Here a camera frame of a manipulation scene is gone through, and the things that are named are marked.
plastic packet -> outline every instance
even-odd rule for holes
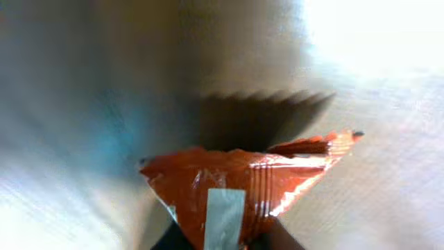
[[[195,249],[238,249],[267,232],[362,135],[330,133],[266,153],[195,148],[157,156],[141,173]]]

red wrapper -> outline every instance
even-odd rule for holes
[[[267,232],[272,217],[287,211],[361,136],[331,133],[279,144],[267,153],[190,149],[155,157],[141,173],[195,249],[204,249],[209,241],[209,190],[241,190],[236,236],[237,244],[243,244]],[[223,212],[218,213],[223,221]]]

snack package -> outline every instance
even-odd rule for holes
[[[189,149],[157,156],[141,173],[195,249],[238,249],[267,232],[362,135],[330,133],[266,153]]]

gray background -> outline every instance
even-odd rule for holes
[[[177,93],[336,93],[365,138],[282,221],[308,249],[444,249],[439,1],[2,1],[2,249],[147,249],[135,163],[189,146]]]

